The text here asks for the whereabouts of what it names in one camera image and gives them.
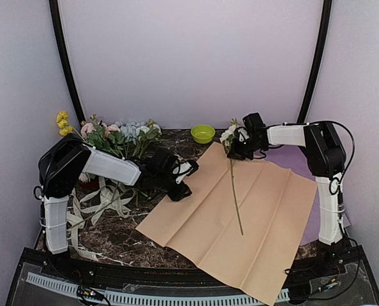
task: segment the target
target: ribbon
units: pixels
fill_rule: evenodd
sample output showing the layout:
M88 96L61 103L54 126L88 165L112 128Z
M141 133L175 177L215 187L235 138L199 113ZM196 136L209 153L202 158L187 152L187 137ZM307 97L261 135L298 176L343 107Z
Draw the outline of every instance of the ribbon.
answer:
M87 220L83 219L82 213L94 214L91 218L91 222L93 225L96 225L102 213L108 208L115 210L117 214L122 218L127 218L130 216L131 210L128 207L125 207L125 205L128 204L134 198L134 196L136 195L136 191L133 190L132 197L126 198L126 199L120 199L121 196L124 193L126 193L128 190L124 187L124 185L120 185L120 183L118 182L116 182L116 184L119 184L122 194L120 194L120 192L117 190L116 187L106 186L104 177L99 177L99 186L100 186L99 190L87 194L81 200L78 200L75 189L73 189L71 192L71 195L73 196L72 208L73 208L74 214L72 214L71 212L67 212L66 220L70 223L71 226L74 226L79 223L77 226L75 226L74 228L70 230L70 237L71 237L70 240L71 240L71 245L73 246L73 248L77 251L79 256L82 256L83 258L98 261L99 259L97 256L101 256L103 258L111 259L104 256L103 253L91 252L91 251L88 251L85 247L79 246L78 231L84 228L85 223L87 222ZM99 205L95 205L95 206L91 206L87 208L80 207L80 204L82 202L86 202L93 199L99 193L100 193Z

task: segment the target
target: small green bowl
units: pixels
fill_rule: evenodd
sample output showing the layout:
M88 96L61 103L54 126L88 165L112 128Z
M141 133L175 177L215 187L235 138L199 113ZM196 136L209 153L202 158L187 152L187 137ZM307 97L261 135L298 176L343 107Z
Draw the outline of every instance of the small green bowl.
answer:
M191 129L191 135L195 142L205 144L212 141L215 136L215 129L212 126L200 124Z

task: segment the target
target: black pole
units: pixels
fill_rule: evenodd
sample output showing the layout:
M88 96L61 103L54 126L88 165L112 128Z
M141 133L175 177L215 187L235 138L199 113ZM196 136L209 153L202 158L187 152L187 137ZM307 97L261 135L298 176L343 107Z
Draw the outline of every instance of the black pole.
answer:
M318 30L315 56L311 65L311 71L307 83L306 93L304 94L299 117L297 118L297 123L304 123L306 121L307 113L309 112L311 98L313 97L313 93L315 91L317 76L320 70L320 64L322 62L325 39L327 37L327 30L329 28L331 4L332 0L324 0L323 2L322 19L320 21L320 28Z
M82 105L80 104L79 96L77 94L75 80L73 79L72 70L70 68L70 62L68 52L66 51L66 44L63 36L63 29L61 23L61 15L59 13L59 5L57 0L49 0L50 14L52 16L52 23L54 25L55 37L57 49L62 62L62 69L66 83L68 84L70 98L72 100L73 108L77 116L79 124L85 121L85 115L83 113Z

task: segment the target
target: beige cloth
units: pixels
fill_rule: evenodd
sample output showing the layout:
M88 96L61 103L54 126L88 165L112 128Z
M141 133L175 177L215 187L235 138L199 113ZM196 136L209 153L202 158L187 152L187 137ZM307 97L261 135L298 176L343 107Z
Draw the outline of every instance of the beige cloth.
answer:
M273 305L286 280L316 194L316 184L267 161L235 161L235 213L230 160L213 143L185 182L193 194L165 197L137 230L170 247L229 286Z

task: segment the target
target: purple surface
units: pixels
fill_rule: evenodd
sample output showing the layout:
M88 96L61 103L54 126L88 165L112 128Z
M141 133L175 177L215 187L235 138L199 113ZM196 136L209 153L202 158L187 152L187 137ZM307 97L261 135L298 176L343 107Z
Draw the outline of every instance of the purple surface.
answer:
M298 147L285 145L284 147L276 150L270 150L267 153L265 160L271 161L282 168L290 168L292 171L302 177L310 180L315 180L312 176L308 166L307 159ZM349 226L350 221L347 217L344 218L344 225ZM309 221L303 234L300 245L308 244L318 239L318 232L320 231L320 200L318 193L311 209Z

